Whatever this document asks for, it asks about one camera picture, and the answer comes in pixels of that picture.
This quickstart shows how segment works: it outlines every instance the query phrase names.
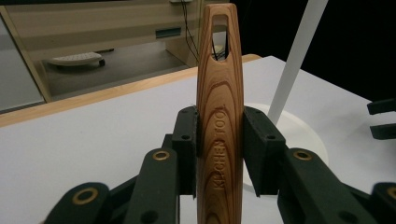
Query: wooden handle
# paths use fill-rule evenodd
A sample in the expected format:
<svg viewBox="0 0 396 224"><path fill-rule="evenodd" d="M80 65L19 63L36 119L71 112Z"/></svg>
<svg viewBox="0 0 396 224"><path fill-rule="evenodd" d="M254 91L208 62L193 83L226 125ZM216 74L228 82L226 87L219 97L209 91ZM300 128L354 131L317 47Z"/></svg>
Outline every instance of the wooden handle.
<svg viewBox="0 0 396 224"><path fill-rule="evenodd" d="M236 7L206 5L203 19L197 87L198 223L240 224L244 91ZM227 27L229 54L224 61L215 61L211 56L214 25Z"/></svg>

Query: wooden table edge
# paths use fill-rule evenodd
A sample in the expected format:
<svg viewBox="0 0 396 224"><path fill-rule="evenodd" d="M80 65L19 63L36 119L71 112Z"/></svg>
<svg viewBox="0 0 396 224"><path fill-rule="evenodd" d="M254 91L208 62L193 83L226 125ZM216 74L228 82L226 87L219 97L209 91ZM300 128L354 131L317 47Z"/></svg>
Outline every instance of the wooden table edge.
<svg viewBox="0 0 396 224"><path fill-rule="evenodd" d="M247 63L260 58L261 56L256 54L247 54L242 56L242 62ZM29 119L38 119L47 115L63 112L80 106L94 104L125 94L143 91L149 88L161 86L163 84L179 81L184 78L196 77L197 73L198 67L192 67L158 77L147 78L141 81L112 87L101 91L95 91L60 101L50 102L44 105L32 106L21 110L0 114L0 127L5 127Z"/></svg>

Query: white table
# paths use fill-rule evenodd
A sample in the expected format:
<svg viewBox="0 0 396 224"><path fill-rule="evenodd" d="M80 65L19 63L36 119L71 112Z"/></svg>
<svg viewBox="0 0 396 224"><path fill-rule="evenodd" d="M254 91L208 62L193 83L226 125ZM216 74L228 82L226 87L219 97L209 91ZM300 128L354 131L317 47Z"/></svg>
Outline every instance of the white table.
<svg viewBox="0 0 396 224"><path fill-rule="evenodd" d="M274 57L244 63L245 103L271 104L284 64ZM1 128L0 223L39 223L76 185L113 189L138 175L145 154L161 146L195 97L190 77ZM377 182L396 181L396 140L375 140L369 126L396 118L370 116L368 103L301 71L285 110L317 132L341 181L370 193ZM180 200L180 222L195 223L196 201ZM243 223L282 223L276 197L244 190Z"/></svg>

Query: white pole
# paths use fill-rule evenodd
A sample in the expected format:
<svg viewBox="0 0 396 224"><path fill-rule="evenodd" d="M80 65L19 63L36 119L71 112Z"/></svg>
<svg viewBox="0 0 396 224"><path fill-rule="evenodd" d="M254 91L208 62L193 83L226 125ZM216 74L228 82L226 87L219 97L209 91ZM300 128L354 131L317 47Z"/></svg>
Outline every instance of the white pole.
<svg viewBox="0 0 396 224"><path fill-rule="evenodd" d="M268 118L275 125L289 97L327 2L328 0L308 0L306 4L303 18L294 37L282 77L279 80L273 102L268 111Z"/></svg>

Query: white base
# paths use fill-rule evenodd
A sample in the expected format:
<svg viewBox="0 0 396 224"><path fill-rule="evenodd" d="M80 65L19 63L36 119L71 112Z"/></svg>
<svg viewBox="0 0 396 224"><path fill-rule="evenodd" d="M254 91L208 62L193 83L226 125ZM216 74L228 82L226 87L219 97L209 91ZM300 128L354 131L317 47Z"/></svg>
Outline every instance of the white base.
<svg viewBox="0 0 396 224"><path fill-rule="evenodd" d="M245 104L256 109L259 109L264 114L268 114L269 105L262 104ZM280 115L276 127L286 139L288 148L300 147L315 152L326 164L329 164L329 158L326 147L320 140L320 137L315 131L309 127L304 121L292 115L289 112L283 111ZM254 188L250 177L248 176L248 169L244 163L244 189L254 192Z"/></svg>

